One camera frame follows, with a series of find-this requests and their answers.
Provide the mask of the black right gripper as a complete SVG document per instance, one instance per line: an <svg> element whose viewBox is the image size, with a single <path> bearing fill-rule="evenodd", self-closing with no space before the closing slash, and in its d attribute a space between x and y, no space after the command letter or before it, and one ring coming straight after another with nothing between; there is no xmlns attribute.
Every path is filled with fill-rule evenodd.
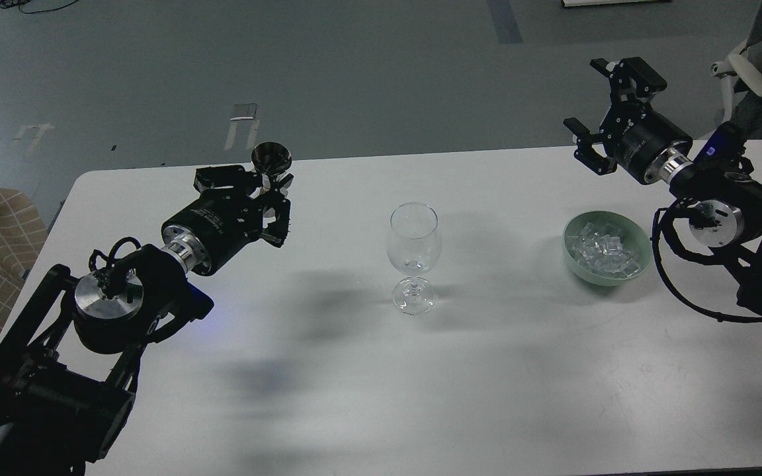
<svg viewBox="0 0 762 476"><path fill-rule="evenodd" d="M668 118L654 111L651 100L668 87L668 82L643 58L623 58L616 62L593 58L590 66L605 76L610 85L610 108L601 133L592 133L577 118L564 118L563 126L575 140L575 160L596 175L616 172L617 165L639 184L660 180L660 154L674 148L689 153L693 139ZM601 144L608 155L600 154Z"/></svg>

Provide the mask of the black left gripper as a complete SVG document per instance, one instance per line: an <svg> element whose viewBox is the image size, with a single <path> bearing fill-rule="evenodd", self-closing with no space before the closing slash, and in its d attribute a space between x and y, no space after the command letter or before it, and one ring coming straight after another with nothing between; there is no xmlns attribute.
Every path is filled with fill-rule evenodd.
<svg viewBox="0 0 762 476"><path fill-rule="evenodd" d="M293 180L293 174L265 176L262 193L251 198L259 188L257 171L242 165L196 169L194 189L200 196L163 223L163 243L187 236L198 260L188 271L202 276L217 273L251 242L261 239L281 248L288 236L287 192Z"/></svg>

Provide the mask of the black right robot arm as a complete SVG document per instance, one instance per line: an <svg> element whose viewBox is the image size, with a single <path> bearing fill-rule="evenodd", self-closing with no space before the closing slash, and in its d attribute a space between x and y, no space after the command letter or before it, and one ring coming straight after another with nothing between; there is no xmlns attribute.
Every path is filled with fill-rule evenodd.
<svg viewBox="0 0 762 476"><path fill-rule="evenodd" d="M723 122L689 159L693 139L653 109L667 87L653 67L639 57L593 58L590 66L608 81L610 108L595 132L577 118L563 121L575 159L599 176L624 169L643 186L664 182L674 200L654 214L650 242L666 289L716 321L762 323L762 184L752 178L744 133ZM712 311L681 294L665 271L662 241L687 262L725 268L738 283L738 307L751 316Z"/></svg>

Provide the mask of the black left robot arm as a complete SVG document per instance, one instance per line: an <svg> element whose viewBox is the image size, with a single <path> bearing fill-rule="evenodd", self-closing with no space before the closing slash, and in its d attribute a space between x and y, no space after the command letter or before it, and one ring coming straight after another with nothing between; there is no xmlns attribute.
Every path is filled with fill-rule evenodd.
<svg viewBox="0 0 762 476"><path fill-rule="evenodd" d="M294 180L286 165L206 167L197 199L161 226L94 250L87 273L57 264L0 341L0 475L82 475L108 455L135 405L148 346L214 310L191 275L243 247L281 247Z"/></svg>

